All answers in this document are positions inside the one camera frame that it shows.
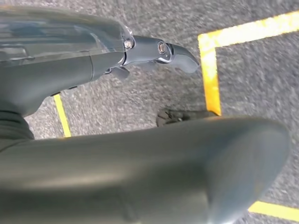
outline yellow floor marking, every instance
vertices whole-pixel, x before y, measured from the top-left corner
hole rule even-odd
[[[221,115],[215,48],[298,30],[299,11],[296,11],[199,35],[198,41],[207,109]],[[299,222],[299,209],[282,205],[256,202],[248,211]]]
[[[299,222],[299,209],[289,208],[279,204],[255,202],[250,207],[248,211]]]
[[[221,115],[215,48],[200,52],[207,110]]]
[[[64,136],[65,137],[72,136],[70,134],[69,123],[67,122],[67,118],[64,112],[63,105],[63,102],[61,101],[60,95],[57,94],[54,96],[54,99],[55,101],[56,107],[57,108],[59,118],[60,119],[60,122],[63,126]]]

